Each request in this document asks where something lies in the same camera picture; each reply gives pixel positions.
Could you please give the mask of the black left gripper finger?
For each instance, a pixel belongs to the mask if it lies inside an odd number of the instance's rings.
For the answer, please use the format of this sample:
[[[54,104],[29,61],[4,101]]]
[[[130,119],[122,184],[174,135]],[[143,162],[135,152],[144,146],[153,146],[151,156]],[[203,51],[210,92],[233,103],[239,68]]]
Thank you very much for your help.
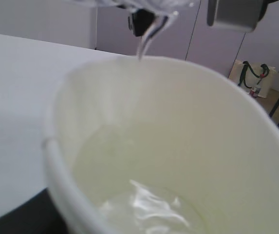
[[[62,234],[64,220],[47,189],[0,217],[0,234]]]

